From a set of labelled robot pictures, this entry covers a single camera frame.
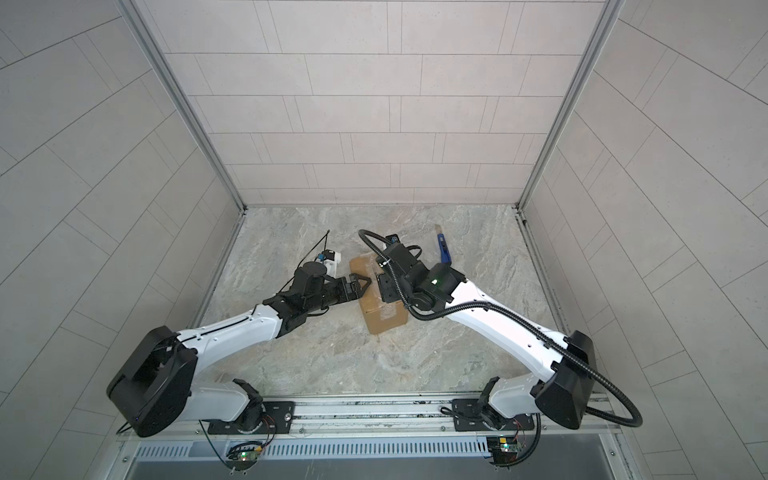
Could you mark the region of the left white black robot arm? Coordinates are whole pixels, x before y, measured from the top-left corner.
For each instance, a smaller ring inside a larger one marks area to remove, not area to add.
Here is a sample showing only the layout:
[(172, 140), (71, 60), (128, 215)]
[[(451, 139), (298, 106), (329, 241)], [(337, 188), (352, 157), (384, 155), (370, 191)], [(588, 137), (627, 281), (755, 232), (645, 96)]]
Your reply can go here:
[(364, 296), (371, 280), (334, 278), (325, 264), (298, 267), (287, 290), (217, 323), (178, 332), (148, 332), (106, 388), (108, 399), (135, 433), (153, 436), (175, 421), (223, 422), (239, 433), (265, 424), (262, 395), (248, 382), (203, 382), (200, 374), (227, 357), (272, 341), (330, 307)]

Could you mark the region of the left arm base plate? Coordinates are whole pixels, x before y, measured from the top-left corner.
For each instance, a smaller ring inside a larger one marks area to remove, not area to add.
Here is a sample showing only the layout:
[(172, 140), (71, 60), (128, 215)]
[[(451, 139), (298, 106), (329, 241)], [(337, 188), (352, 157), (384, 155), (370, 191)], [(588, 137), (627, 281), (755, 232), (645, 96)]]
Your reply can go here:
[(282, 435), (290, 432), (296, 404), (292, 401), (266, 401), (241, 414), (232, 422), (210, 421), (209, 435)]

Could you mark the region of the brown taped cardboard box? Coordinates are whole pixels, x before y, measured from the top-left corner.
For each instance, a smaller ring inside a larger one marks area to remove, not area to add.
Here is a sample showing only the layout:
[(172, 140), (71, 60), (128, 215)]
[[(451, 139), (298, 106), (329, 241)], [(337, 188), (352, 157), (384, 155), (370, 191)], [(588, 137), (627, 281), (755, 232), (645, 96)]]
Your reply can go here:
[(376, 262), (376, 255), (367, 253), (357, 256), (349, 262), (349, 265), (352, 273), (371, 280), (370, 286), (359, 299), (359, 305), (369, 333), (379, 335), (404, 326), (408, 320), (408, 312), (402, 302), (397, 300), (387, 303), (382, 297), (379, 278), (384, 276), (384, 280), (387, 280), (387, 277)]

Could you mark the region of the aluminium corner post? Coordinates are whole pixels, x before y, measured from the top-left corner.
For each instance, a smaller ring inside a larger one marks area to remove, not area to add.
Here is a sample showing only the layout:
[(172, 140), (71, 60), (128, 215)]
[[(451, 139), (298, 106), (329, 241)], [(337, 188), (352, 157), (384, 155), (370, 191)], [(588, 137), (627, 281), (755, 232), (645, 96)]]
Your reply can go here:
[(596, 65), (602, 48), (618, 19), (623, 4), (624, 1), (622, 0), (609, 0), (605, 2), (563, 101), (557, 111), (557, 115), (547, 133), (531, 176), (527, 181), (520, 201), (517, 204), (517, 210), (519, 212), (523, 212), (531, 202), (534, 190), (543, 176), (547, 162), (552, 156), (557, 142), (567, 125), (568, 119), (575, 109), (588, 78)]
[(241, 214), (244, 214), (247, 211), (246, 204), (243, 202), (231, 176), (226, 171), (220, 156), (205, 132), (199, 116), (192, 108), (189, 98), (183, 92), (170, 64), (161, 51), (159, 44), (152, 35), (148, 23), (140, 12), (137, 3), (131, 0), (117, 0), (116, 6), (155, 71), (160, 84), (176, 107), (177, 112), (195, 140), (197, 146), (213, 167), (215, 173), (224, 184), (225, 189), (229, 192)]

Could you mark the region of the left green circuit board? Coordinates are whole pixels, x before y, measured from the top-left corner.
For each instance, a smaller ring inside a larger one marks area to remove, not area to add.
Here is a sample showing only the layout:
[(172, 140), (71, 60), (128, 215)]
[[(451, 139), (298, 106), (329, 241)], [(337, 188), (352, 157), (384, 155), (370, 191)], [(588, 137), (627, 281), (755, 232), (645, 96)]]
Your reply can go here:
[(234, 471), (247, 471), (258, 462), (264, 448), (261, 441), (244, 442), (232, 446), (226, 458)]

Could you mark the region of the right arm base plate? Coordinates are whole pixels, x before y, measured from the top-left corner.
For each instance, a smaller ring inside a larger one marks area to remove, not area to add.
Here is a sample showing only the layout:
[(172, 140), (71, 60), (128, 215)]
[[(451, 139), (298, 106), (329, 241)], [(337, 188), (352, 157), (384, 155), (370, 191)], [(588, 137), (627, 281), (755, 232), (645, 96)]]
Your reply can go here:
[(457, 432), (527, 433), (536, 429), (536, 423), (529, 415), (522, 414), (514, 418), (506, 418), (474, 399), (454, 399), (449, 406), (441, 407), (440, 413), (452, 419)]

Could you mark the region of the left aluminium corner post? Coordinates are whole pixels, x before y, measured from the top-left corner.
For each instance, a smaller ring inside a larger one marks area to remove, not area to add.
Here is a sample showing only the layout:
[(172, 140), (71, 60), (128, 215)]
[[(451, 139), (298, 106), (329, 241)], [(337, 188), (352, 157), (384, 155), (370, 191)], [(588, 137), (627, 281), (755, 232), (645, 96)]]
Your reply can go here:
[(199, 116), (192, 108), (189, 98), (183, 92), (170, 64), (161, 51), (159, 44), (152, 35), (148, 23), (140, 12), (137, 3), (131, 0), (117, 0), (116, 6), (155, 71), (160, 84), (176, 107), (177, 112), (195, 140), (197, 146), (213, 167), (215, 173), (224, 184), (225, 189), (229, 192), (241, 214), (244, 214), (247, 211), (246, 204), (243, 202), (231, 176), (226, 171), (220, 156), (205, 132)]

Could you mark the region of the blue utility knife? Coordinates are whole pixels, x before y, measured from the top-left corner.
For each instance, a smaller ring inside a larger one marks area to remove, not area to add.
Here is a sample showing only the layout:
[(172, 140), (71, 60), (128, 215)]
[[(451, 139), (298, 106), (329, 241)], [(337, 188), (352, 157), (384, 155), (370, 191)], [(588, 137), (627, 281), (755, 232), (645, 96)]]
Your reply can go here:
[(452, 263), (452, 256), (450, 254), (446, 237), (439, 224), (435, 225), (436, 237), (438, 248), (440, 252), (440, 261), (444, 264), (450, 265)]

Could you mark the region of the aluminium front rail frame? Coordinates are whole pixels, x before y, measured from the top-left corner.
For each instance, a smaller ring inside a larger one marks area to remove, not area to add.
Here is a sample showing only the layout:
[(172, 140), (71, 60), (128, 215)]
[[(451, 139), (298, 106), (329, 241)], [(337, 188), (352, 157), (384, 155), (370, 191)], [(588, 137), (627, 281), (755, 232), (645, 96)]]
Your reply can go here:
[[(619, 427), (585, 417), (577, 430), (529, 415), (533, 432), (457, 432), (440, 408), (475, 392), (276, 397), (296, 404), (282, 435), (209, 435), (209, 422), (179, 422), (146, 439), (118, 436), (98, 479), (633, 479)], [(516, 437), (522, 456), (490, 463), (487, 437)], [(228, 450), (265, 444), (258, 462), (234, 471)]]

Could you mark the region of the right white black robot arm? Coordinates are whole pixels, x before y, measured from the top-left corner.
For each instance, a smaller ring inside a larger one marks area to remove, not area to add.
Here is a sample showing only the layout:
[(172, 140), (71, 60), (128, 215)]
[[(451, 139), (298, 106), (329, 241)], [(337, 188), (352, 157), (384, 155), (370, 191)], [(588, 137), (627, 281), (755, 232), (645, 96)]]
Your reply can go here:
[(591, 366), (591, 347), (585, 352), (579, 345), (570, 347), (565, 334), (504, 307), (447, 264), (427, 268), (399, 242), (387, 245), (377, 262), (414, 317), (464, 325), (529, 370), (512, 379), (489, 380), (470, 419), (499, 430), (519, 415), (541, 414), (568, 429), (581, 426), (594, 380), (559, 350)]

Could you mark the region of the green circuit board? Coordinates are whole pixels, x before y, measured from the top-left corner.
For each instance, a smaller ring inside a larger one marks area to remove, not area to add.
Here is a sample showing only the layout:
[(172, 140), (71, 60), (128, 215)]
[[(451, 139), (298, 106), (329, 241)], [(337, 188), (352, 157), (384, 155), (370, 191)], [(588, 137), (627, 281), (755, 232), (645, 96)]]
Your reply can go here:
[(486, 445), (490, 463), (494, 466), (515, 465), (524, 450), (524, 445), (516, 437), (487, 437)]
[(261, 441), (244, 442), (232, 446), (226, 458), (234, 471), (247, 471), (258, 462), (264, 448)]

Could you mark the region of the right green circuit board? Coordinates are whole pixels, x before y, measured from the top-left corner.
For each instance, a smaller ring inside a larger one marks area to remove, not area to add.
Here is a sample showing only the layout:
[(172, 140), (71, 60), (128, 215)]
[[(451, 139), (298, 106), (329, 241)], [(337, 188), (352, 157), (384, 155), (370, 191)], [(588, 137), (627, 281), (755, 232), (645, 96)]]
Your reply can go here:
[(494, 466), (515, 465), (524, 450), (524, 445), (516, 437), (487, 437), (486, 445), (490, 463)]

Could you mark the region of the right aluminium corner post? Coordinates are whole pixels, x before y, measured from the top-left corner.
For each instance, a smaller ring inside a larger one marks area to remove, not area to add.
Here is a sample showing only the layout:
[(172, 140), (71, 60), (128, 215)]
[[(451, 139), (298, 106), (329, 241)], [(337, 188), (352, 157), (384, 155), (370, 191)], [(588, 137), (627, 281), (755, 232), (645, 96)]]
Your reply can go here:
[(519, 212), (523, 212), (531, 202), (534, 190), (543, 176), (547, 162), (552, 156), (557, 142), (567, 125), (568, 119), (575, 109), (588, 78), (596, 65), (602, 48), (618, 19), (623, 4), (624, 1), (622, 0), (609, 0), (605, 2), (563, 101), (557, 111), (557, 115), (547, 133), (531, 176), (527, 181), (520, 201), (517, 204), (517, 210)]

